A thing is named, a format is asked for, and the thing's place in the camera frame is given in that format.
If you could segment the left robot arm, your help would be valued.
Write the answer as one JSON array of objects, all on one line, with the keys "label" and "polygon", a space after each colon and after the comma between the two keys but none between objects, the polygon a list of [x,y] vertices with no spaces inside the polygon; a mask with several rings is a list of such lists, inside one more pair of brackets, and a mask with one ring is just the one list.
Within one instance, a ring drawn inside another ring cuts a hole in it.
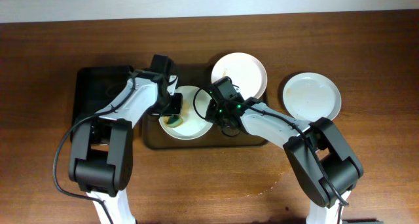
[{"label": "left robot arm", "polygon": [[133,129],[146,113],[176,115],[180,93],[177,76],[135,71],[110,103],[76,122],[69,178],[94,202],[101,223],[135,223],[126,188],[133,168]]}]

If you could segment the white plate bottom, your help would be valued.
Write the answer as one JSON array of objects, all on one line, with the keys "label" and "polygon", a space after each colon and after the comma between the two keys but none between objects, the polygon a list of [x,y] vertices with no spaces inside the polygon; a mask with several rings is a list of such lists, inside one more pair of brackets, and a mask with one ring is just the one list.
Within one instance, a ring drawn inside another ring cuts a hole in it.
[{"label": "white plate bottom", "polygon": [[176,93],[183,95],[183,105],[180,118],[181,124],[176,127],[169,127],[167,121],[169,117],[159,118],[162,129],[171,137],[179,140],[193,140],[206,134],[212,127],[212,123],[201,119],[194,109],[197,109],[201,116],[204,116],[209,102],[210,95],[204,90],[199,91],[197,97],[194,95],[199,90],[196,86],[180,86],[176,89]]}]

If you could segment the green yellow sponge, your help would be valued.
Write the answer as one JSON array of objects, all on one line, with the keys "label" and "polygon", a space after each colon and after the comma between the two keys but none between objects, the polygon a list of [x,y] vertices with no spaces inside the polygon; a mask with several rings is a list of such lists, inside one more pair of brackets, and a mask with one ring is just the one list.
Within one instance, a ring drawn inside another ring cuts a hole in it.
[{"label": "green yellow sponge", "polygon": [[179,115],[172,115],[164,117],[163,122],[168,128],[175,128],[183,124],[183,119]]}]

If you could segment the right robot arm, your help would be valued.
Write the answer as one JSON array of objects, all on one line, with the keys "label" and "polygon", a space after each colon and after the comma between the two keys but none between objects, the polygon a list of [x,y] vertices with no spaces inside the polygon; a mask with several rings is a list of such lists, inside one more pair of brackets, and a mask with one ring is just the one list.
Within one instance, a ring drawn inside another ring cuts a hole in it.
[{"label": "right robot arm", "polygon": [[336,125],[327,118],[301,121],[255,98],[210,92],[205,119],[259,136],[285,151],[297,181],[310,199],[307,223],[342,223],[347,198],[364,170]]}]

